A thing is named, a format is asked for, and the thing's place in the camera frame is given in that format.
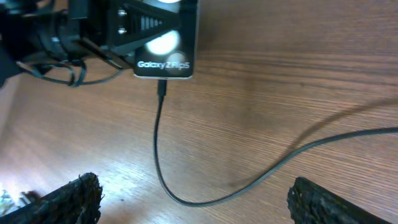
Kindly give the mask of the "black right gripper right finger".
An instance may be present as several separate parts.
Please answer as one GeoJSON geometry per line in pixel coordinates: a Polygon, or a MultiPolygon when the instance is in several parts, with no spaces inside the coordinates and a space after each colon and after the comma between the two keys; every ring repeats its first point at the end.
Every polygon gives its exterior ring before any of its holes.
{"type": "Polygon", "coordinates": [[[287,203],[295,224],[389,224],[304,177],[296,178],[287,203]]]}

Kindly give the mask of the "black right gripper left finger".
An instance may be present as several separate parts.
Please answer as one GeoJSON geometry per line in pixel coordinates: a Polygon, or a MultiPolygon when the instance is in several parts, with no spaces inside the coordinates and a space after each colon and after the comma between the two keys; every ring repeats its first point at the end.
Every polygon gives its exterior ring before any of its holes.
{"type": "Polygon", "coordinates": [[[20,203],[1,214],[1,224],[97,224],[102,199],[98,176],[89,172],[44,196],[23,192],[20,203]]]}

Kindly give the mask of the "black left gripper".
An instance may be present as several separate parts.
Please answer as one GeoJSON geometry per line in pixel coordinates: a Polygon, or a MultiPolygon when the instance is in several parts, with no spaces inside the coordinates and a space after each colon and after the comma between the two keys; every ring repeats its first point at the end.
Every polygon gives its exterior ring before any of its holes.
{"type": "Polygon", "coordinates": [[[1,1],[1,85],[21,73],[70,87],[88,85],[86,63],[98,58],[118,72],[135,50],[180,27],[176,12],[142,1],[1,1]]]}

